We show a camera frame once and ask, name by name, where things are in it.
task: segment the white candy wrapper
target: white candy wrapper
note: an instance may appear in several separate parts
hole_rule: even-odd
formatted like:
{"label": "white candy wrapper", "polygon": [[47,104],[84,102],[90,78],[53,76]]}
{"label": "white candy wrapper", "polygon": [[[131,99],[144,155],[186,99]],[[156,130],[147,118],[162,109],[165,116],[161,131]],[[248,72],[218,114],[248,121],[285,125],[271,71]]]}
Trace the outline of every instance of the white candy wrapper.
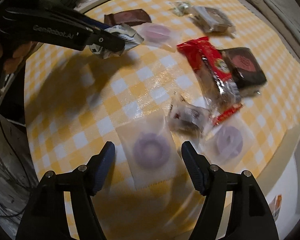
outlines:
{"label": "white candy wrapper", "polygon": [[124,40],[125,46],[122,51],[112,52],[108,49],[105,49],[99,45],[92,44],[89,45],[89,48],[93,54],[100,55],[103,59],[113,56],[120,56],[122,53],[127,52],[130,49],[140,45],[144,39],[129,25],[115,25],[110,28],[105,29],[109,33],[116,34],[119,38]]}
{"label": "white candy wrapper", "polygon": [[162,109],[134,119],[116,132],[136,189],[172,179],[185,171]]}
{"label": "white candy wrapper", "polygon": [[213,127],[211,112],[203,107],[189,104],[182,95],[176,94],[171,102],[169,126],[172,130],[185,130],[204,137]]}

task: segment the screw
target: screw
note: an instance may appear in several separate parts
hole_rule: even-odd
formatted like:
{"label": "screw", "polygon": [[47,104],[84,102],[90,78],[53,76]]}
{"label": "screw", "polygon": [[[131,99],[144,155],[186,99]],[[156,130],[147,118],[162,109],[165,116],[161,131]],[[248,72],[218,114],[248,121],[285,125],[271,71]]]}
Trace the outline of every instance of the screw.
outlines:
{"label": "screw", "polygon": [[46,176],[47,178],[52,177],[52,176],[53,176],[53,171],[47,171],[46,174],[45,174],[45,176]]}
{"label": "screw", "polygon": [[210,170],[212,170],[212,171],[217,171],[217,170],[219,170],[219,167],[218,167],[217,165],[215,165],[215,164],[212,164],[212,165],[210,166]]}
{"label": "screw", "polygon": [[80,165],[79,167],[78,167],[78,170],[79,171],[86,171],[87,170],[87,166],[86,165]]}
{"label": "screw", "polygon": [[250,177],[252,175],[250,171],[244,171],[243,174],[247,177]]}

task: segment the black cable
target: black cable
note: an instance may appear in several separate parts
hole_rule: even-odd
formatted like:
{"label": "black cable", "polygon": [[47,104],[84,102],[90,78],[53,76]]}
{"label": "black cable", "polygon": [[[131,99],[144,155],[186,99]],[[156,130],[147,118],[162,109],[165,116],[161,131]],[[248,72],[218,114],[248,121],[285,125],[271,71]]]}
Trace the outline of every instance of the black cable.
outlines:
{"label": "black cable", "polygon": [[[28,180],[28,183],[29,183],[29,188],[32,188],[31,187],[31,182],[30,182],[30,178],[28,176],[28,173],[26,172],[26,168],[24,167],[20,157],[17,155],[15,149],[12,147],[12,145],[10,144],[10,142],[8,141],[7,139],[7,136],[6,134],[4,133],[4,130],[3,130],[3,127],[2,127],[2,124],[1,124],[1,119],[0,119],[0,128],[1,128],[1,131],[2,131],[2,134],[7,142],[7,144],[10,146],[11,150],[13,151],[14,155],[17,157],[18,161],[20,162],[21,166],[22,166],[22,169],[23,171],[25,172],[25,175],[27,177],[27,180]],[[18,215],[22,214],[24,211],[25,211],[26,207],[24,207],[19,213],[17,214],[14,214],[14,215],[0,215],[1,218],[11,218],[11,217],[17,217]]]}
{"label": "black cable", "polygon": [[17,214],[14,215],[0,215],[0,218],[13,218],[13,217],[17,217],[18,215],[21,215],[26,209],[26,206]]}
{"label": "black cable", "polygon": [[17,214],[14,214],[14,215],[0,215],[0,218],[12,218],[12,217],[17,217],[18,215],[22,214],[24,211],[25,211],[26,207],[23,208],[23,210],[21,210],[19,213]]}

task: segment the printed logo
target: printed logo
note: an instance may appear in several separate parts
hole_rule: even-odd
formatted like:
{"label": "printed logo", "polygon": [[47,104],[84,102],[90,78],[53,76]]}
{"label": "printed logo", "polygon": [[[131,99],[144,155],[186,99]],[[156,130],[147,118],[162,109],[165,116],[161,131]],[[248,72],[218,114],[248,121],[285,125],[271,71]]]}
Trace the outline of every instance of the printed logo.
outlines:
{"label": "printed logo", "polygon": [[214,62],[214,65],[216,66],[216,68],[220,71],[222,71],[223,73],[230,73],[230,70],[227,66],[227,64],[220,58],[217,58]]}
{"label": "printed logo", "polygon": [[74,34],[71,34],[71,33],[60,32],[58,30],[52,30],[51,28],[39,27],[38,25],[34,25],[33,30],[38,31],[38,32],[43,32],[43,33],[51,33],[54,35],[58,35],[58,36],[62,36],[65,38],[70,38],[70,39],[72,39],[74,36]]}

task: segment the foil candy wrapper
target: foil candy wrapper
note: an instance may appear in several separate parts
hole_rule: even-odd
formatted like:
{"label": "foil candy wrapper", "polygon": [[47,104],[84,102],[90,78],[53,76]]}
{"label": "foil candy wrapper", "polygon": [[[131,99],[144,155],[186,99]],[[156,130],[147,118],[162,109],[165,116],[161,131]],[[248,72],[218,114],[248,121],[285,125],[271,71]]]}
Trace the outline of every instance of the foil candy wrapper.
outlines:
{"label": "foil candy wrapper", "polygon": [[100,55],[103,59],[109,58],[112,55],[118,57],[124,52],[127,52],[128,50],[140,45],[144,41],[144,39],[127,24],[115,25],[105,29],[105,31],[113,33],[119,38],[123,39],[125,46],[124,49],[119,52],[112,52],[96,44],[89,45],[91,52],[93,54]]}

